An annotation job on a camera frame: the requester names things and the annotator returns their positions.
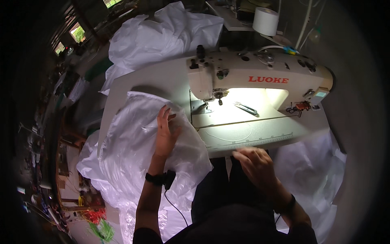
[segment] left hand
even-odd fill
[[[171,133],[169,131],[168,122],[176,117],[176,114],[169,115],[171,108],[167,109],[167,105],[164,105],[157,115],[157,137],[156,137],[156,150],[155,155],[168,158],[177,138],[181,133],[181,126],[177,127],[176,130]]]

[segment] wall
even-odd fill
[[[303,38],[321,5],[320,2],[313,8]],[[306,9],[298,0],[282,3],[280,23],[288,22],[285,37],[294,45]],[[383,170],[387,132],[383,88],[365,36],[338,2],[327,0],[318,24],[322,25],[320,43],[308,41],[301,53],[336,75],[335,86],[323,107],[333,133],[347,153],[343,185],[335,200],[337,215],[327,243],[348,243],[366,217]]]

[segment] person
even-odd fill
[[[158,116],[156,150],[148,174],[163,174],[181,128],[170,132],[167,106]],[[309,216],[275,176],[273,162],[264,149],[246,147],[233,152],[228,178],[222,159],[197,186],[192,202],[193,223],[166,243],[317,243]],[[134,244],[162,243],[158,228],[161,186],[145,181],[136,212]],[[276,230],[274,213],[289,226],[288,234]]]

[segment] hand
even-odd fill
[[[177,138],[181,133],[181,126],[177,127],[175,132],[171,133],[168,127],[168,121],[176,117],[176,114],[169,115],[170,108],[167,109],[167,105],[164,105],[157,115],[157,137],[156,137],[156,150],[155,155],[168,158]]]
[[[280,181],[275,176],[273,162],[267,152],[261,148],[245,147],[233,152],[239,160],[249,180],[263,192],[271,193]]]

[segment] white container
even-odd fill
[[[257,7],[253,20],[253,29],[266,36],[275,36],[279,14],[273,10]]]

